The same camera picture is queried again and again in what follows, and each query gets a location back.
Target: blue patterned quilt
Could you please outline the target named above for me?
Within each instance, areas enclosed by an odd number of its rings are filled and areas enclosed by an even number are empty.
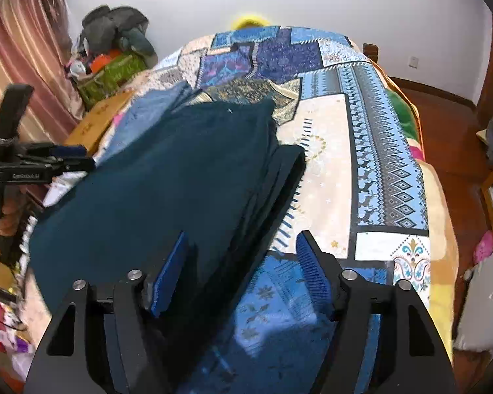
[[[170,86],[171,78],[203,90],[191,103],[273,99],[280,141],[303,146],[307,160],[270,251],[178,392],[307,393],[335,327],[306,290],[295,259],[300,231],[368,280],[409,279],[429,304],[422,171],[385,84],[347,37],[297,27],[194,40],[158,65],[149,87]],[[379,327],[372,316],[356,394],[368,386]]]

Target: blue gripper pad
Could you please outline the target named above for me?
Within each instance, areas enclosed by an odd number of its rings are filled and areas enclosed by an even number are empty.
[[[56,145],[51,150],[51,155],[54,157],[85,157],[88,154],[88,150],[82,146],[64,146]]]
[[[296,238],[296,254],[314,307],[320,313],[330,315],[334,310],[331,284],[302,232]]]
[[[145,307],[154,317],[159,317],[161,312],[166,311],[170,305],[188,255],[188,248],[188,236],[182,231],[153,283],[149,308]]]

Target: white pillow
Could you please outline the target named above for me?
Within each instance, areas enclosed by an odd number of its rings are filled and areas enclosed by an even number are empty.
[[[454,347],[493,350],[493,255],[474,268]]]

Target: finger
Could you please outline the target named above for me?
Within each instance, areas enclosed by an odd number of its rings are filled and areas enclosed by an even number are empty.
[[[13,213],[17,213],[19,208],[20,208],[20,205],[19,205],[18,200],[9,199],[9,200],[6,200],[6,202],[2,206],[2,213],[4,215],[11,215]]]
[[[20,214],[13,213],[12,215],[4,216],[0,219],[0,230],[6,230],[12,226],[16,227],[20,222]]]
[[[0,235],[2,237],[12,237],[13,235],[16,234],[17,229],[18,229],[17,225],[11,226],[9,228],[0,230]]]

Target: green bag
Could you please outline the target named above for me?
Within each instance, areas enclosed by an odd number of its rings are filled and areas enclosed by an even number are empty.
[[[113,96],[132,77],[146,69],[140,56],[126,52],[117,56],[93,77],[77,82],[77,88],[87,110],[97,102]]]

